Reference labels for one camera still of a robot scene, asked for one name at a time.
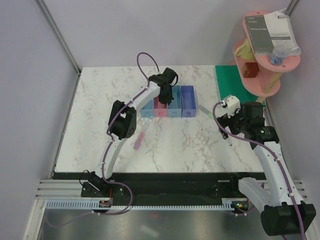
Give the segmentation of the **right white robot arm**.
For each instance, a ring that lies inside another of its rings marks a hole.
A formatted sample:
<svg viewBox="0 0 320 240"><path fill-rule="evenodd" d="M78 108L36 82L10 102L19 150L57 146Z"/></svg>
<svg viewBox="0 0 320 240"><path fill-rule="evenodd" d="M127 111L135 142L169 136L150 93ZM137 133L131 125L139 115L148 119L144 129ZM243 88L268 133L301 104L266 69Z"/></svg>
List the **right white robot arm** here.
<svg viewBox="0 0 320 240"><path fill-rule="evenodd" d="M260 220L268 236L299 234L306 239L306 231L317 212L313 204L306 203L297 190L281 154L280 140L274 127L267 126L264 107L260 102L244 102L235 96L219 101L227 112L214 116L224 139L233 137L250 144L267 180L266 191L253 177L236 179L229 184L235 197L243 194L260 213Z"/></svg>

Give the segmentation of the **light blue bin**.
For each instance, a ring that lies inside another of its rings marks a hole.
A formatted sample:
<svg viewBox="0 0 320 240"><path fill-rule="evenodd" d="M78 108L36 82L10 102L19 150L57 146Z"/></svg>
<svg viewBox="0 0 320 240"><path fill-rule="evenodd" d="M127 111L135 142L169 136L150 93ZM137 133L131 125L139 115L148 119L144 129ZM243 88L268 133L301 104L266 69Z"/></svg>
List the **light blue bin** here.
<svg viewBox="0 0 320 240"><path fill-rule="evenodd" d="M142 118L154 118L154 100L150 100L139 112Z"/></svg>

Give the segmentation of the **pink highlighter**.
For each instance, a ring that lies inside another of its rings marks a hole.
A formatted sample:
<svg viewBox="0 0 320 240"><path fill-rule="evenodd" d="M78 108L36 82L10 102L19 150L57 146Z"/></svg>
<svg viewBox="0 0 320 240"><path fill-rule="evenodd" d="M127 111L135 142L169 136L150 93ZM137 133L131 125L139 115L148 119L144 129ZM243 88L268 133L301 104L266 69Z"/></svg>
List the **pink highlighter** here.
<svg viewBox="0 0 320 240"><path fill-rule="evenodd" d="M145 137L145 134L146 134L145 131L141 131L139 133L139 135L137 137L137 140L135 141L135 144L134 144L134 147L133 147L134 150L138 150L140 148L141 143L142 143L142 141L143 141L143 139Z"/></svg>

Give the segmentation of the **medium blue bin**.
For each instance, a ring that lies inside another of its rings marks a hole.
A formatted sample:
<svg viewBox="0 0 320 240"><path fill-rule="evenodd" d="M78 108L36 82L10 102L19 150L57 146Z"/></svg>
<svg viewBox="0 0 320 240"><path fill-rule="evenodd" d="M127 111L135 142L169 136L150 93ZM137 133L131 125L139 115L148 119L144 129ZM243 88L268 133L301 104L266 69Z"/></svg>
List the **medium blue bin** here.
<svg viewBox="0 0 320 240"><path fill-rule="evenodd" d="M181 86L172 87L173 100L167 107L167 116L169 118L180 118L182 115Z"/></svg>

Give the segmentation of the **purple bin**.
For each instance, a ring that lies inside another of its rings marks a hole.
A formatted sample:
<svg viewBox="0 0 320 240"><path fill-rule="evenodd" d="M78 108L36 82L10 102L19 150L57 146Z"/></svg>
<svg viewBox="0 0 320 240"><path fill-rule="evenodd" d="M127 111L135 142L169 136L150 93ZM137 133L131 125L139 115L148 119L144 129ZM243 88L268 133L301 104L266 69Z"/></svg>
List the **purple bin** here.
<svg viewBox="0 0 320 240"><path fill-rule="evenodd" d="M195 89L192 85L181 85L181 116L183 118L193 118L197 113Z"/></svg>

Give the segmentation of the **pink bin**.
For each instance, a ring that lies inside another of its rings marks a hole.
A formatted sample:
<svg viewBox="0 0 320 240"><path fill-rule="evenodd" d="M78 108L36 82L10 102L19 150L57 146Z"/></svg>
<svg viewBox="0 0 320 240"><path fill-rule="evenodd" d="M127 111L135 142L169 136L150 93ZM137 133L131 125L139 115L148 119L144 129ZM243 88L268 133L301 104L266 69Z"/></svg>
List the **pink bin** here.
<svg viewBox="0 0 320 240"><path fill-rule="evenodd" d="M168 116L168 106L159 101L158 97L153 99L153 112L155 117L166 118Z"/></svg>

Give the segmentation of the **green highlighter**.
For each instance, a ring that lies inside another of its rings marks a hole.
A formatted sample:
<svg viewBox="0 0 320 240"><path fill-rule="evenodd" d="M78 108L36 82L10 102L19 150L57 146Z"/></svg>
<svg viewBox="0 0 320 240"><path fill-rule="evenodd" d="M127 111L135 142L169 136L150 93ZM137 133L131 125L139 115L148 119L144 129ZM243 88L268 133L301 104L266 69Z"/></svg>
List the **green highlighter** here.
<svg viewBox="0 0 320 240"><path fill-rule="evenodd" d="M213 113L212 111L208 110L207 108L205 108L204 106L202 106L201 104L198 105L199 110L201 110L204 114L206 114L207 116L209 116L211 119L214 119Z"/></svg>

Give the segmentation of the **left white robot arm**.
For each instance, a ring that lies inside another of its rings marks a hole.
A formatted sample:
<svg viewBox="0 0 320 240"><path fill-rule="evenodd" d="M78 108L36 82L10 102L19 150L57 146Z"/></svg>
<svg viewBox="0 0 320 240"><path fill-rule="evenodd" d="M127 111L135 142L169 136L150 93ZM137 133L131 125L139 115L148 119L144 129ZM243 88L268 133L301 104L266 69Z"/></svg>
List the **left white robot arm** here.
<svg viewBox="0 0 320 240"><path fill-rule="evenodd" d="M103 157L88 181L82 184L81 197L103 198L110 193L112 182L107 182L114 172L114 165L125 142L133 136L137 128L137 113L151 100L158 98L161 104L169 105L173 97L173 82L178 82L178 74L171 68L163 73L147 78L147 86L128 101L116 100L111 109L107 135L110 137Z"/></svg>

